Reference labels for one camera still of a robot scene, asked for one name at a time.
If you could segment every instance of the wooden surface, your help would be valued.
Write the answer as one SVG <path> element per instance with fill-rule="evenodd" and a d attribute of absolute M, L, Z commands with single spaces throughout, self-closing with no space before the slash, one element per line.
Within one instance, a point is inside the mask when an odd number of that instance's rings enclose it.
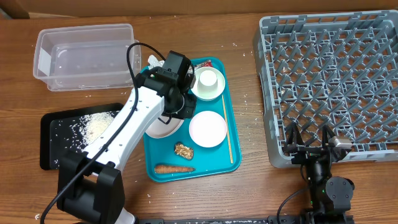
<path fill-rule="evenodd" d="M 58 171 L 39 167 L 40 119 L 45 113 L 127 99 L 121 92 L 128 89 L 48 91 L 32 75 L 37 35 L 54 27 L 112 23 L 132 24 L 136 39 L 163 54 L 174 50 L 190 58 L 221 59 L 243 154 L 241 166 L 233 173 L 158 184 L 146 174 L 140 141 L 123 174 L 127 210 L 139 218 L 166 219 L 275 215 L 280 203 L 305 183 L 298 169 L 276 169 L 268 161 L 261 118 L 264 105 L 251 54 L 262 16 L 266 14 L 0 21 L 0 223 L 38 223 L 35 215 L 56 194 Z M 152 53 L 142 51 L 145 59 Z M 333 166 L 333 175 L 355 183 L 349 214 L 357 223 L 398 222 L 397 171 L 394 162 Z M 308 202 L 308 195 L 299 196 L 282 213 L 296 214 L 309 207 Z M 47 223 L 76 220 L 56 208 L 47 217 Z"/>

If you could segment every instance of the blue tray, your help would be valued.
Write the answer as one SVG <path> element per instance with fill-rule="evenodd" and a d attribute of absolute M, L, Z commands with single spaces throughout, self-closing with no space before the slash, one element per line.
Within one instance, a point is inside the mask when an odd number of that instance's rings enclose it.
<path fill-rule="evenodd" d="M 213 66 L 217 68 L 225 77 L 225 89 L 223 92 L 225 100 L 225 110 L 228 119 L 229 137 L 231 140 L 233 164 L 229 159 L 228 140 L 214 148 L 204 148 L 195 144 L 189 136 L 189 123 L 191 119 L 186 119 L 180 129 L 169 137 L 153 139 L 144 134 L 144 148 L 148 176 L 156 182 L 168 182 L 183 180 L 194 177 L 204 177 L 206 175 L 222 174 L 236 170 L 242 161 L 241 146 L 239 145 L 238 132 L 234 112 L 232 109 L 231 96 L 229 95 L 228 81 L 225 76 L 223 63 L 214 57 L 206 57 L 192 60 L 194 65 L 211 60 Z M 221 95 L 212 101 L 197 101 L 195 114 L 202 111 L 214 111 L 224 118 L 223 100 Z M 193 148 L 193 159 L 187 160 L 174 153 L 174 145 L 183 142 L 185 146 Z M 178 174 L 156 174 L 154 168 L 157 164 L 170 164 L 175 166 L 194 167 L 196 171 Z"/>

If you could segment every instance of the tray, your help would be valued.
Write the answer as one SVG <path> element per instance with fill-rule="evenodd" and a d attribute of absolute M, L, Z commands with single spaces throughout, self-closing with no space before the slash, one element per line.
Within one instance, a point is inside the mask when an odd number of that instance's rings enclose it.
<path fill-rule="evenodd" d="M 122 107 L 121 103 L 112 103 L 45 114 L 40 122 L 40 167 L 43 170 L 58 169 L 58 160 L 66 150 L 77 152 L 85 147 L 83 144 L 72 144 L 72 139 L 83 142 L 83 136 L 78 131 L 79 126 L 71 128 L 75 124 L 81 125 L 79 120 L 82 116 L 110 112 L 115 117 Z"/>
<path fill-rule="evenodd" d="M 162 139 L 153 139 L 144 134 L 144 147 L 148 176 L 156 182 L 168 182 L 174 180 L 189 179 L 194 177 L 203 177 L 206 175 L 222 174 L 236 170 L 242 161 L 241 147 L 239 145 L 238 132 L 236 130 L 235 117 L 232 109 L 231 96 L 229 95 L 228 81 L 225 76 L 223 63 L 213 57 L 198 58 L 192 60 L 194 65 L 202 63 L 205 60 L 211 60 L 213 66 L 217 68 L 225 77 L 224 100 L 228 119 L 229 136 L 231 138 L 231 148 L 233 154 L 233 164 L 229 159 L 228 140 L 224 141 L 214 148 L 204 148 L 196 145 L 189 136 L 188 128 L 190 119 L 186 119 L 180 129 L 169 137 Z M 195 114 L 202 111 L 214 111 L 224 118 L 223 102 L 221 95 L 213 101 L 197 101 Z M 177 156 L 174 153 L 176 142 L 183 142 L 184 145 L 192 147 L 194 156 L 191 161 Z M 154 167 L 157 164 L 170 164 L 177 166 L 194 167 L 196 171 L 191 173 L 179 174 L 156 174 Z"/>
<path fill-rule="evenodd" d="M 264 97 L 268 155 L 282 152 L 298 124 L 319 146 L 323 125 L 351 139 L 344 161 L 398 160 L 398 11 L 263 17 L 253 40 Z"/>

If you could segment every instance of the pile of white grains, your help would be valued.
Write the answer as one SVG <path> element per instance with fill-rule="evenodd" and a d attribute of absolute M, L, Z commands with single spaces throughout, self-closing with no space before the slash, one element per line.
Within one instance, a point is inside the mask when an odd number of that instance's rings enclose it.
<path fill-rule="evenodd" d="M 79 127 L 79 132 L 83 136 L 82 143 L 86 146 L 93 143 L 112 123 L 113 119 L 110 112 L 82 116 Z"/>

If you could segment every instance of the white cup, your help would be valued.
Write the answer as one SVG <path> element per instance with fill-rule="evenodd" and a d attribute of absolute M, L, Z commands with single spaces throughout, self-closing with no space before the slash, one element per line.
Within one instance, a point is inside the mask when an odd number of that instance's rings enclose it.
<path fill-rule="evenodd" d="M 211 93 L 217 90 L 217 74 L 211 70 L 203 71 L 199 76 L 198 90 Z"/>

